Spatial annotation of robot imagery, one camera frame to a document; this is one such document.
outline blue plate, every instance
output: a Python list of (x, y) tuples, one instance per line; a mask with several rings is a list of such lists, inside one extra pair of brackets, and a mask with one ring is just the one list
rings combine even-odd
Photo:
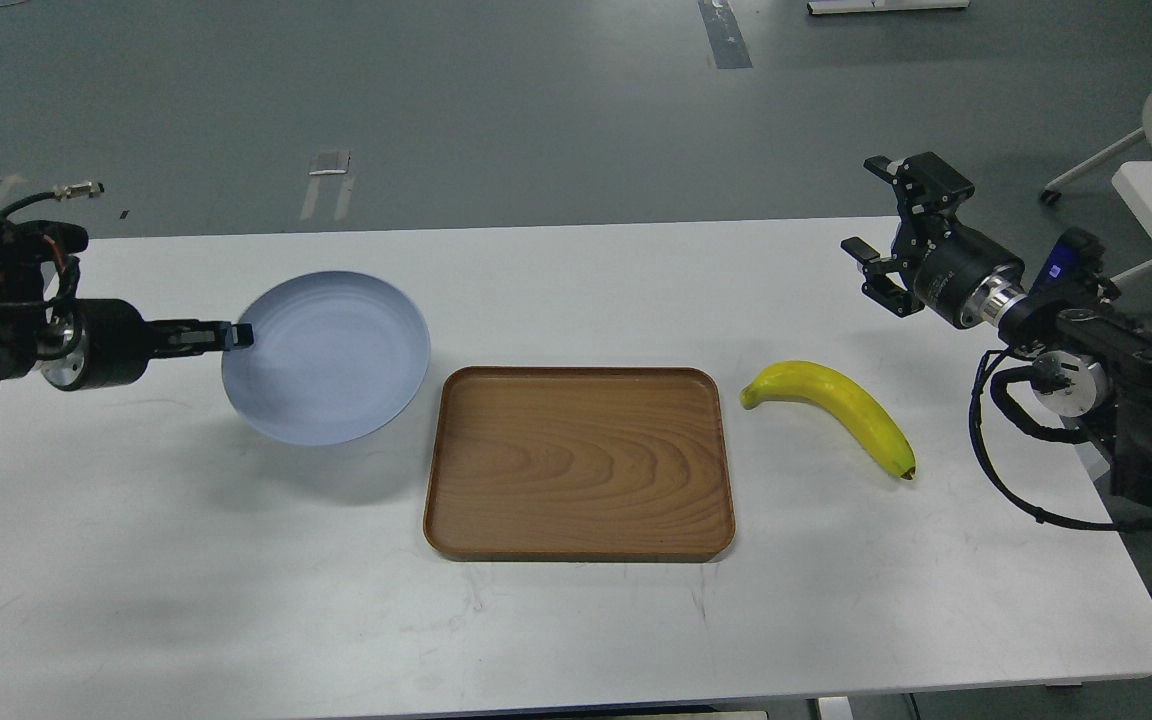
[(225, 353), (225, 395), (251, 427), (291, 445), (347, 442), (379, 429), (429, 370), (420, 310), (371, 275), (289, 279), (238, 323), (251, 323), (256, 341)]

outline wooden tray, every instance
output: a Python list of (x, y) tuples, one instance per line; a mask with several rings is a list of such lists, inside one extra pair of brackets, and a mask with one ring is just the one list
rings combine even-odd
[(463, 367), (425, 537), (457, 560), (700, 562), (732, 543), (718, 387), (690, 367)]

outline cable connector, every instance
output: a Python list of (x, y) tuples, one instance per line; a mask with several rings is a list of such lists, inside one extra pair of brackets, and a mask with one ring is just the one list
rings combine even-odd
[(51, 188), (52, 196), (55, 196), (56, 200), (69, 200), (70, 197), (77, 197), (79, 195), (85, 195), (86, 197), (96, 197), (101, 192), (105, 192), (104, 183), (96, 181), (81, 182), (76, 184), (58, 184)]

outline floor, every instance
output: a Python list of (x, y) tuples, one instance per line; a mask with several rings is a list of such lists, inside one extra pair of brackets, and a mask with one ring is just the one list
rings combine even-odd
[[(1151, 258), (1112, 167), (1054, 209), (1037, 194), (1139, 126), (1152, 0), (732, 9), (751, 68), (717, 68), (695, 0), (6, 6), (0, 206), (99, 179), (100, 200), (37, 209), (98, 238), (886, 215), (890, 190), (861, 161), (934, 150), (977, 184), (960, 217), (1030, 272), (1069, 225), (1100, 234), (1111, 273)], [(348, 174), (309, 177), (335, 149)], [(1152, 324), (1152, 275), (1120, 305)], [(1152, 588), (1152, 537), (1128, 544)], [(1152, 679), (916, 702), (923, 717), (1137, 719)], [(901, 696), (854, 710), (914, 717)]]

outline banana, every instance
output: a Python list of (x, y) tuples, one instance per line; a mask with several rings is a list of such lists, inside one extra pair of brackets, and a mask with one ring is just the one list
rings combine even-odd
[(890, 415), (851, 378), (805, 359), (767, 365), (740, 393), (746, 410), (768, 400), (805, 400), (835, 416), (893, 477), (914, 478), (914, 448)]

